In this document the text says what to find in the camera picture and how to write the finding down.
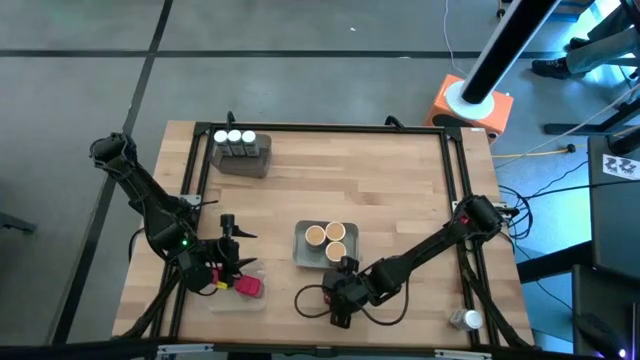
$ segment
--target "chair leg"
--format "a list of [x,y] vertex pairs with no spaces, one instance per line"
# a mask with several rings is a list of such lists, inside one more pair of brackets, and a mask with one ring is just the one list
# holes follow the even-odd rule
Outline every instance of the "chair leg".
[[26,233],[32,233],[36,230],[36,226],[34,224],[20,220],[5,213],[0,213],[0,227],[8,229],[18,229]]

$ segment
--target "cup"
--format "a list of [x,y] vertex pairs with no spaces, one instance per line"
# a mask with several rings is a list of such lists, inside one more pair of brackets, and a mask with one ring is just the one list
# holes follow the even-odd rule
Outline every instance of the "cup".
[[344,236],[347,234],[347,229],[344,228],[344,225],[337,221],[328,223],[324,228],[324,231],[327,234],[327,239],[329,239],[329,241],[331,242],[342,241],[342,239],[344,239]]
[[324,229],[318,225],[311,225],[305,231],[304,238],[307,240],[307,245],[312,249],[319,249],[324,245],[324,240],[327,235],[324,232]]
[[331,266],[336,267],[340,264],[340,259],[347,255],[347,248],[339,241],[332,241],[327,245],[324,253],[327,255]]

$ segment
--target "gray floor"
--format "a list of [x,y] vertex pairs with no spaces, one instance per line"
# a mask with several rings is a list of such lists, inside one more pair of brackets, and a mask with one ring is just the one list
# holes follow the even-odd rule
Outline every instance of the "gray floor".
[[[5,0],[0,51],[146,50],[162,5]],[[454,50],[480,51],[498,22],[496,1],[450,0],[449,7]],[[442,52],[443,14],[444,0],[176,0],[160,49]],[[591,13],[577,24],[547,23],[527,50],[561,51],[594,23]],[[104,180],[87,157],[89,144],[122,127],[143,61],[0,58],[0,211],[39,226],[31,236],[0,230],[0,344],[42,344],[50,336]],[[466,71],[473,62],[456,59]],[[492,147],[496,154],[525,151],[548,139],[542,124],[578,123],[628,89],[616,67],[558,81],[534,76],[529,63],[518,60],[498,86],[516,100],[507,132]],[[153,170],[168,120],[221,120],[233,110],[240,121],[380,124],[394,114],[406,125],[420,125],[451,72],[448,59],[156,59],[133,136],[140,162]],[[567,138],[560,145],[585,141]],[[585,159],[584,148],[524,159],[499,169],[498,179],[530,194]],[[584,170],[558,186],[586,183]],[[536,225],[520,244],[532,256],[589,239],[586,192],[541,198],[532,206]],[[126,242],[139,223],[117,189],[70,341],[111,335],[127,270]],[[567,284],[544,283],[570,301]],[[536,285],[524,292],[534,327],[570,340],[566,309]],[[536,339],[566,350],[554,338]]]

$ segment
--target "wooden tabletop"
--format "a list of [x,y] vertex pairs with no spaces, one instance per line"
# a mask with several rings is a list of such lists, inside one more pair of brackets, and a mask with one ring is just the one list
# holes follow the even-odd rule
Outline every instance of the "wooden tabletop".
[[[169,122],[154,177],[170,194],[179,194],[195,122]],[[462,129],[472,189],[499,201],[493,163],[484,132]],[[221,235],[219,216],[232,213],[242,230],[257,239],[237,238],[241,257],[258,257],[266,268],[266,306],[258,312],[213,313],[203,299],[188,293],[180,338],[189,341],[320,346],[393,346],[467,348],[468,336],[449,323],[463,307],[454,248],[427,262],[410,279],[409,310],[395,326],[379,326],[361,313],[351,329],[329,324],[328,316],[307,319],[296,313],[293,298],[304,285],[318,284],[322,271],[292,261],[293,229],[300,220],[336,220],[357,224],[361,269],[381,257],[401,254],[439,230],[450,219],[450,204],[439,139],[433,135],[260,132],[273,139],[273,159],[265,179],[224,175],[211,167],[198,235]],[[450,146],[457,194],[462,188],[455,150]],[[191,187],[195,192],[198,168]],[[136,242],[113,334],[129,329],[158,292],[162,261],[144,238]],[[512,248],[496,237],[484,245],[492,297],[520,336],[533,343]],[[300,297],[303,311],[327,307],[320,290]],[[384,305],[368,307],[389,321],[398,317],[404,291]],[[168,333],[173,299],[168,301],[162,333]],[[486,331],[481,340],[487,342]]]

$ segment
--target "black pole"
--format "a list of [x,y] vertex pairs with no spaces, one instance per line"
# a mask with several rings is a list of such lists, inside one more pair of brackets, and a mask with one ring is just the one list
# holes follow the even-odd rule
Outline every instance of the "black pole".
[[480,54],[462,98],[480,104],[516,61],[560,0],[515,0]]
[[621,139],[609,141],[609,150],[611,150],[614,155],[622,156],[628,154],[640,147],[640,128],[632,131],[631,134]]

